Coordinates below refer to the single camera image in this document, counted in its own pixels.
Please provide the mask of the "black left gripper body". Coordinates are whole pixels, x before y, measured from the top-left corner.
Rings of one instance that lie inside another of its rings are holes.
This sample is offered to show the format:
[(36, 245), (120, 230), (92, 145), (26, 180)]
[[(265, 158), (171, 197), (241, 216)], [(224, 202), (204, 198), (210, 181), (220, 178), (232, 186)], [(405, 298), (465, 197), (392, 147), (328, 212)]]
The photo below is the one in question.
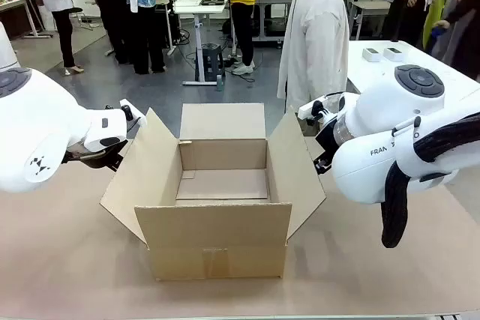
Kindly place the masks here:
[(81, 162), (91, 169), (108, 168), (116, 172), (123, 161), (120, 152), (128, 144), (127, 140), (112, 145), (97, 153), (75, 153), (66, 151), (63, 157), (63, 163)]

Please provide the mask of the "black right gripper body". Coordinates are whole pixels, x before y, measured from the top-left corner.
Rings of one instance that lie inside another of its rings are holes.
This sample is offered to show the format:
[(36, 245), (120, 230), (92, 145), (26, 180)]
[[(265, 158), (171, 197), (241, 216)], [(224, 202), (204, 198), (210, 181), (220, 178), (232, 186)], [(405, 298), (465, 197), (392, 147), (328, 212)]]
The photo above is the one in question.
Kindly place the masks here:
[(322, 127), (315, 136), (315, 140), (323, 149), (323, 153), (313, 160), (318, 175), (325, 174), (330, 170), (333, 157), (338, 150), (338, 144), (334, 136), (337, 115), (329, 112), (322, 117), (322, 120)]

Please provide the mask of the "brown cardboard box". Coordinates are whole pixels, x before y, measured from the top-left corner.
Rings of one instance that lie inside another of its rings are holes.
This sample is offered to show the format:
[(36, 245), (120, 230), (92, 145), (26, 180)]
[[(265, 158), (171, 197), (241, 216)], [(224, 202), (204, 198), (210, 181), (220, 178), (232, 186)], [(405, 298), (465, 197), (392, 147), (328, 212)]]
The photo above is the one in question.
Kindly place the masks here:
[(101, 200), (147, 247), (157, 280), (281, 277), (288, 240), (325, 200), (294, 112), (186, 103), (171, 133), (149, 110)]

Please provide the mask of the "white side table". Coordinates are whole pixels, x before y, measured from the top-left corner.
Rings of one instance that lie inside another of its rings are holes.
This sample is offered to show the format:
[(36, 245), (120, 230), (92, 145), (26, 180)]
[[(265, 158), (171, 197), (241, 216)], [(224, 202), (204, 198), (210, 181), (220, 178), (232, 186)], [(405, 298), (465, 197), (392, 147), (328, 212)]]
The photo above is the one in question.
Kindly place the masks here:
[[(386, 48), (395, 48), (403, 53), (401, 62), (393, 62), (383, 56)], [(365, 48), (375, 49), (381, 56), (378, 62), (367, 61), (362, 53)], [(432, 70), (445, 85), (445, 101), (451, 103), (480, 89), (480, 83), (435, 59), (420, 49), (403, 41), (351, 40), (348, 53), (348, 79), (357, 91), (363, 92), (369, 86), (385, 80), (401, 64), (416, 64)]]

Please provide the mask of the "small white box device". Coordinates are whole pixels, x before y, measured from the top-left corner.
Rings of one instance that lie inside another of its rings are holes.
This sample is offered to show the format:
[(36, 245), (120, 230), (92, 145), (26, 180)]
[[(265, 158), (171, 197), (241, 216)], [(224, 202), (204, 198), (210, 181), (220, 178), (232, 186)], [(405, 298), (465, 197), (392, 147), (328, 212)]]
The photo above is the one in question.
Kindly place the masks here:
[(380, 62), (383, 55), (374, 48), (366, 47), (362, 50), (362, 57), (368, 62)]
[(402, 62), (404, 60), (404, 53), (394, 47), (386, 47), (383, 51), (383, 56), (393, 62)]

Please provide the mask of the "person in white cardigan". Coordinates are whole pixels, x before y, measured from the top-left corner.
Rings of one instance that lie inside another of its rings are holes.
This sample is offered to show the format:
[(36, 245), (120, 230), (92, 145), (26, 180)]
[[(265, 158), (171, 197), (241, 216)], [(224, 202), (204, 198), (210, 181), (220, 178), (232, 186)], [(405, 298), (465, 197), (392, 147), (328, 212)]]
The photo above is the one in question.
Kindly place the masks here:
[(349, 41), (344, 0), (292, 0), (277, 85), (286, 110), (346, 89)]

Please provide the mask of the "grey plastic stool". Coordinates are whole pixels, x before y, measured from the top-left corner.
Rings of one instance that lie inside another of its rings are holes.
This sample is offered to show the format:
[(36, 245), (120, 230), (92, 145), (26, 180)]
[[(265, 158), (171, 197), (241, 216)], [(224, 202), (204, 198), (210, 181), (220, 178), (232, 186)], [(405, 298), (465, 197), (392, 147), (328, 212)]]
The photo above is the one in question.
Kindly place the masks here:
[(205, 81), (217, 85), (217, 75), (225, 76), (222, 46), (216, 43), (204, 43), (202, 45), (202, 56)]

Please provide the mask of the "grey lab desk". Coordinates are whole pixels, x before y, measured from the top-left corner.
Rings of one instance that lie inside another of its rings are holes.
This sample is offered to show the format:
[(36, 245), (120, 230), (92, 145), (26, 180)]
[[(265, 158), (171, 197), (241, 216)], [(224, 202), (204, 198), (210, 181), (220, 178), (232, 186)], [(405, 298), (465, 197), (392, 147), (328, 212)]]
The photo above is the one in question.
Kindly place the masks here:
[(390, 3), (383, 0), (346, 0), (349, 19), (349, 35), (351, 40), (359, 40), (364, 18), (377, 17), (374, 37), (379, 37), (385, 17), (390, 8)]

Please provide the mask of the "grey office desk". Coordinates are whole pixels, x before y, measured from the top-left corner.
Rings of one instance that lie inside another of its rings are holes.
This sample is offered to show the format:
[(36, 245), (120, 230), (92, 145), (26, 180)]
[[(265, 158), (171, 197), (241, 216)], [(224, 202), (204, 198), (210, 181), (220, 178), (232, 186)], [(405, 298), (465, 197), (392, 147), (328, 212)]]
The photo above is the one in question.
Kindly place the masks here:
[[(276, 43), (280, 49), (284, 42), (292, 0), (256, 0), (253, 12), (255, 43)], [(283, 6), (281, 16), (272, 16), (275, 5)]]

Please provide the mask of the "white standing desk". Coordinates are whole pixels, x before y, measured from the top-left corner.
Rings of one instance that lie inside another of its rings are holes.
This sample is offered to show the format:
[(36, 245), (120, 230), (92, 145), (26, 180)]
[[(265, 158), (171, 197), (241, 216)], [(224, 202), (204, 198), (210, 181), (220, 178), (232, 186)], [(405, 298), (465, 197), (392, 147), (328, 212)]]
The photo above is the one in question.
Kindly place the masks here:
[(215, 86), (213, 82), (206, 82), (203, 73), (203, 54), (202, 54), (202, 39), (201, 28), (203, 26), (200, 17), (210, 16), (212, 14), (220, 14), (226, 7), (227, 0), (218, 0), (220, 4), (201, 5), (202, 0), (177, 0), (174, 3), (174, 11), (178, 15), (193, 15), (194, 31), (196, 41), (196, 65), (198, 66), (199, 76), (198, 80), (184, 81), (183, 86)]

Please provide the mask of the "person in dark jacket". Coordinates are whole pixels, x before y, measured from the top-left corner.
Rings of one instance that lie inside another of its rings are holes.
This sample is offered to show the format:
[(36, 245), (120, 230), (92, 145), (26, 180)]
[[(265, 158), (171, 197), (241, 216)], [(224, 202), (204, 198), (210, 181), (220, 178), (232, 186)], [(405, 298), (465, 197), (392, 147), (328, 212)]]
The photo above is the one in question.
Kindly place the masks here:
[(457, 42), (451, 66), (463, 75), (476, 80), (480, 75), (480, 0), (460, 0), (446, 19), (437, 21), (434, 27), (448, 29), (472, 11), (474, 16)]

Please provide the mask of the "wooden top white table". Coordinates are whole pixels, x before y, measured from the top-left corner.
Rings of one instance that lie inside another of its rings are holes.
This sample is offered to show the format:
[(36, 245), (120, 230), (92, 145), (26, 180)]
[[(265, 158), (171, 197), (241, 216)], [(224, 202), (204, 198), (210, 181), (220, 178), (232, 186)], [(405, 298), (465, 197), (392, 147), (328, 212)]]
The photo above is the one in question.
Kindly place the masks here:
[(0, 3), (0, 22), (10, 40), (52, 37), (44, 28), (35, 0), (10, 0)]

